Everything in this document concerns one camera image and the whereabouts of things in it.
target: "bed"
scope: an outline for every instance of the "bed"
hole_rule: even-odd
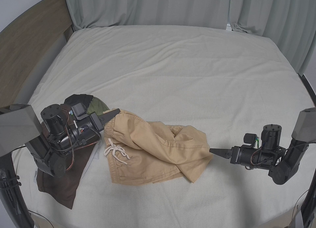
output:
[[[147,121],[192,125],[213,148],[241,145],[245,133],[282,126],[288,147],[299,111],[313,107],[299,77],[268,38],[188,26],[113,26],[74,32],[37,85],[41,110],[71,94],[92,94]],[[184,178],[145,186],[111,183],[104,141],[95,146],[72,210],[39,192],[26,148],[12,155],[29,209],[64,227],[255,227],[290,210],[308,189],[316,149],[297,174],[273,183],[214,157],[193,184]]]

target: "white drawstring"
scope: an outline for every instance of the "white drawstring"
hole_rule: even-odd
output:
[[[113,150],[112,155],[113,155],[114,158],[116,158],[119,162],[124,163],[125,165],[129,165],[129,164],[126,163],[125,161],[120,160],[120,159],[115,155],[115,152],[116,152],[116,151],[119,151],[124,157],[126,157],[126,158],[128,158],[128,159],[131,159],[131,158],[127,155],[127,153],[125,152],[124,148],[120,147],[119,145],[116,146],[115,144],[113,144],[113,142],[111,141],[111,139],[108,139],[108,140],[109,140],[109,142],[110,142],[110,146],[107,147],[107,148],[104,150],[104,153],[103,153],[103,154],[104,154],[105,156],[107,156],[107,155],[109,154],[109,152],[110,152],[111,150]]]

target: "wooden headboard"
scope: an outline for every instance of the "wooden headboard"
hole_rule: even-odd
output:
[[[0,107],[14,102],[44,54],[72,34],[66,0],[42,0],[0,32]]]

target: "brown cloth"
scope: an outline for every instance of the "brown cloth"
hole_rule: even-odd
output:
[[[185,176],[194,183],[212,158],[205,133],[192,126],[146,122],[121,110],[104,127],[113,183],[144,185]]]
[[[70,107],[66,104],[61,104],[61,108],[64,109],[65,113],[68,113]],[[44,123],[42,123],[43,134],[47,137],[49,131],[47,130]],[[63,177],[53,177],[41,170],[37,170],[37,186],[39,191],[50,194],[57,202],[72,209],[73,203],[76,197],[76,191],[79,186],[80,178],[83,170],[90,158],[93,147],[95,145],[89,145],[87,147],[74,151],[75,161],[71,169],[66,171]],[[67,167],[70,166],[72,161],[72,155],[66,156]]]

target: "beige shorts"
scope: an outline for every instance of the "beige shorts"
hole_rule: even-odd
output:
[[[181,176],[194,183],[212,158],[205,133],[146,122],[124,110],[105,125],[104,138],[113,183],[144,185]]]

